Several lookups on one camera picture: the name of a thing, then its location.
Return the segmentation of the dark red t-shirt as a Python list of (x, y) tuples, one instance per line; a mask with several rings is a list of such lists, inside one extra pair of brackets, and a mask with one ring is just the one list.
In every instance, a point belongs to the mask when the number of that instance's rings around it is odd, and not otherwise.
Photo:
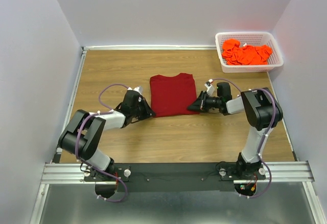
[(150, 78), (151, 108), (156, 117), (199, 114), (188, 110), (197, 98), (192, 74), (180, 73), (173, 77), (156, 75)]

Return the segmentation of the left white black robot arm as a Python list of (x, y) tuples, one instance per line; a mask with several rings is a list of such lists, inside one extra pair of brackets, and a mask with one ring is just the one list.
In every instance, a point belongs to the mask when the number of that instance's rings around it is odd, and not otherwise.
[(142, 88), (129, 87), (123, 101), (115, 109), (96, 113), (77, 110), (59, 137), (58, 146), (102, 175), (115, 175), (114, 160), (98, 149), (102, 133), (122, 129), (154, 115), (155, 112), (142, 95)]

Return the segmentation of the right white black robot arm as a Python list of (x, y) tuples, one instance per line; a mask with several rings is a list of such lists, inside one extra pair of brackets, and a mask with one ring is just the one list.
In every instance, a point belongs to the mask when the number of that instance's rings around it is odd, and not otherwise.
[(249, 180), (251, 177), (263, 179), (262, 154), (272, 130), (283, 118), (283, 111), (268, 88), (243, 91), (232, 97), (230, 83), (217, 84), (217, 95), (213, 96), (213, 80), (205, 83), (206, 91), (201, 91), (187, 109), (208, 113), (217, 109), (227, 116), (245, 112), (250, 125), (246, 144), (236, 162), (220, 162), (217, 171), (223, 181)]

